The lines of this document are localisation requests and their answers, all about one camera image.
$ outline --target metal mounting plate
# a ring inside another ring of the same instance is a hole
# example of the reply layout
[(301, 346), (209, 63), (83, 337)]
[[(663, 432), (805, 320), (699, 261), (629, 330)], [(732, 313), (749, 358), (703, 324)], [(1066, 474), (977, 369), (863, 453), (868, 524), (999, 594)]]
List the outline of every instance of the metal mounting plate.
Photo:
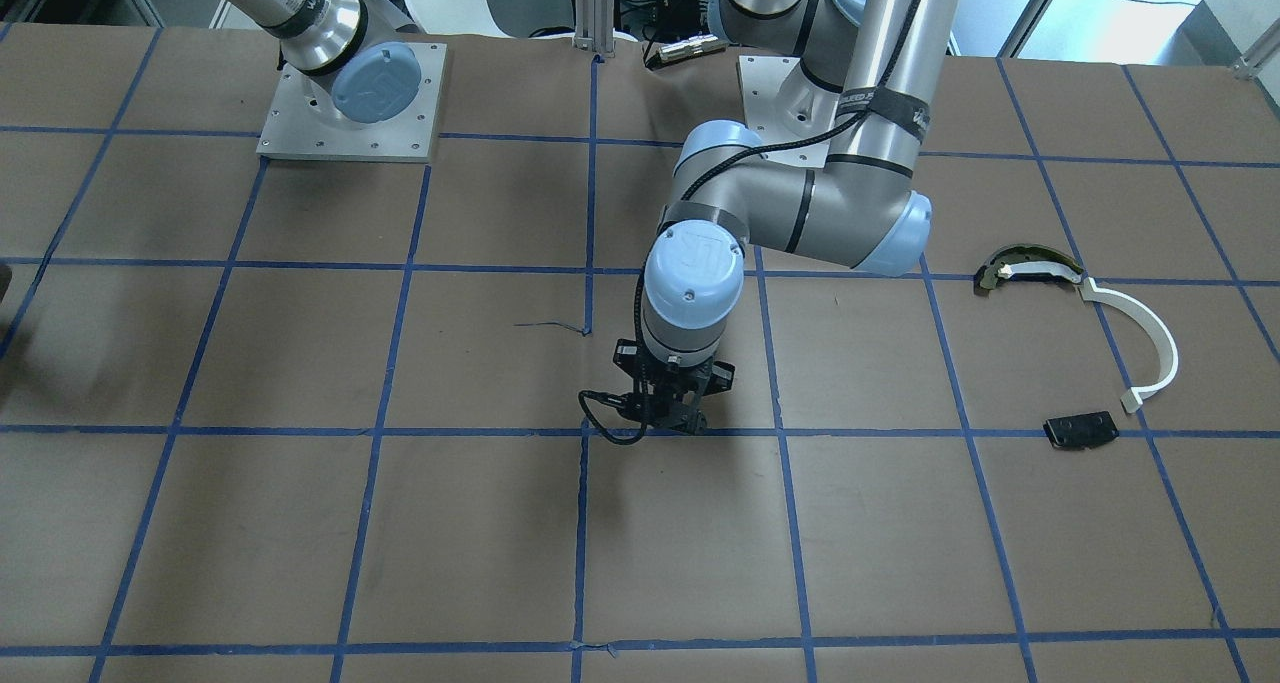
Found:
[[(740, 55), (737, 77), (742, 83), (742, 110), (746, 113), (746, 127), (759, 133), (765, 145), (800, 139), (803, 136), (791, 132), (782, 123), (783, 106), (778, 104), (778, 90), (791, 69), (800, 63), (799, 58), (773, 58), (773, 55)], [(769, 160), (795, 165), (795, 168), (823, 168), (827, 162), (828, 142), (781, 150), (768, 153)]]
[(407, 45), (422, 68), (422, 87), (407, 109), (381, 123), (356, 123), (339, 116), (328, 93), (285, 65), (262, 124), (257, 153), (280, 160), (430, 162), (448, 46)]

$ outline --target white wall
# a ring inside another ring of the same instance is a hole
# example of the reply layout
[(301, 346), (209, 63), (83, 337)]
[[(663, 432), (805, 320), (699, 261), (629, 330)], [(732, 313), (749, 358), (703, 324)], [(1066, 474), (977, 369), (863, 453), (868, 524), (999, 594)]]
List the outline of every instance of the white wall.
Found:
[[(1204, 0), (1204, 5), (1242, 51), (1280, 18), (1280, 0)], [(1272, 58), (1258, 78), (1271, 98), (1280, 100), (1280, 58)]]

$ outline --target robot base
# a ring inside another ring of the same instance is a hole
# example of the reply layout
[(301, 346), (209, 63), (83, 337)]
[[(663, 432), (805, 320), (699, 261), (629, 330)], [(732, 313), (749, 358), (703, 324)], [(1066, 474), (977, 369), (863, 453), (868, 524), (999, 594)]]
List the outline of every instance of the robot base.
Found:
[[(746, 127), (759, 133), (765, 145), (777, 145), (805, 139), (828, 130), (832, 118), (836, 114), (835, 93), (826, 93), (829, 100), (812, 106), (813, 110), (805, 122), (783, 119), (791, 116), (790, 101), (785, 100), (782, 83), (795, 72), (800, 63), (799, 58), (773, 58), (772, 55), (740, 55), (737, 59), (739, 81), (742, 86), (742, 110), (746, 113)], [(795, 168), (823, 168), (827, 160), (828, 142), (819, 145), (797, 147), (796, 150), (781, 150), (768, 153), (769, 160), (795, 165)]]
[(280, 160), (430, 162), (448, 46), (436, 42), (407, 45), (422, 68), (422, 87), (407, 109), (381, 123), (348, 122), (334, 109), (326, 92), (292, 65), (285, 65), (262, 124), (257, 153)]

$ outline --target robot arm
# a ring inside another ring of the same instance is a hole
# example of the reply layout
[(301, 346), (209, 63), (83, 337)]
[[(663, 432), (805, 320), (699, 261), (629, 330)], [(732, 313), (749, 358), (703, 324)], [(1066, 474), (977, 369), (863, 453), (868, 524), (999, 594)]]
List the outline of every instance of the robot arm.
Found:
[[(835, 0), (804, 1), (728, 0), (721, 8), (722, 24), (755, 35), (780, 20), (782, 32), (768, 35), (782, 41), (783, 50), (788, 38), (796, 41), (792, 50), (813, 50), (826, 36), (814, 38), (812, 23)], [(716, 363), (714, 352), (742, 288), (745, 244), (886, 276), (900, 276), (918, 262), (932, 205), (911, 191), (911, 174), (928, 132), (956, 3), (867, 0), (836, 100), (835, 127), (822, 136), (763, 146), (754, 130), (736, 122), (708, 122), (690, 133), (637, 281), (636, 342), (618, 342), (614, 350), (614, 363), (635, 381), (634, 391), (585, 391), (585, 399), (640, 422), (639, 436), (648, 425), (700, 432), (701, 396), (732, 384), (732, 367)], [(809, 6), (815, 12), (797, 13)], [(837, 33), (833, 27), (831, 35)], [(768, 159), (771, 151), (819, 139), (831, 139), (820, 169)], [(611, 440), (635, 443), (639, 436)]]
[(229, 0), (280, 40), (282, 56), (352, 122), (387, 122), (417, 95), (421, 68), (387, 0)]

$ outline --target white mounting plate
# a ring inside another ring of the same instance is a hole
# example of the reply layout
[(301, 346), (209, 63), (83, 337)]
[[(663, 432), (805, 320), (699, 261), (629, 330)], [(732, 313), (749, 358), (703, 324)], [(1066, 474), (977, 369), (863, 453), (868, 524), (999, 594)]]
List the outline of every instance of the white mounting plate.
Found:
[[(394, 118), (355, 123), (338, 118), (324, 91), (285, 65), (275, 98), (262, 124), (257, 153), (280, 160), (365, 160), (365, 162), (430, 162), (440, 110), (440, 86), (448, 46), (407, 43), (422, 68), (417, 97)], [(312, 105), (316, 91), (323, 100)]]
[[(777, 104), (782, 81), (800, 63), (799, 58), (774, 58), (774, 55), (740, 55), (737, 58), (737, 77), (742, 83), (742, 110), (746, 113), (746, 127), (759, 133), (765, 145), (800, 139), (781, 119), (785, 110)], [(769, 160), (795, 165), (795, 168), (823, 168), (827, 162), (829, 142), (781, 150), (768, 153)]]

